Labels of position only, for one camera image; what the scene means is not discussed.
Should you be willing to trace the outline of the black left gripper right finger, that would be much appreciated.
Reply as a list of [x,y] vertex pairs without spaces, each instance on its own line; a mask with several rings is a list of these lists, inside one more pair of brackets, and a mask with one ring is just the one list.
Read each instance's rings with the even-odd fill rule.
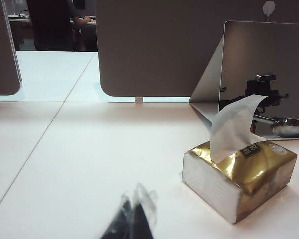
[[157,192],[147,191],[138,183],[133,194],[133,239],[153,239],[157,224]]

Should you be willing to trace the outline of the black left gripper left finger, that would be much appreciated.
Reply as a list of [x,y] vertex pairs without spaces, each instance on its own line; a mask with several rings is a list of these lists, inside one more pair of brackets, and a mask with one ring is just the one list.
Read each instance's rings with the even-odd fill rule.
[[132,238],[132,207],[127,195],[121,196],[119,207],[101,239],[131,239]]

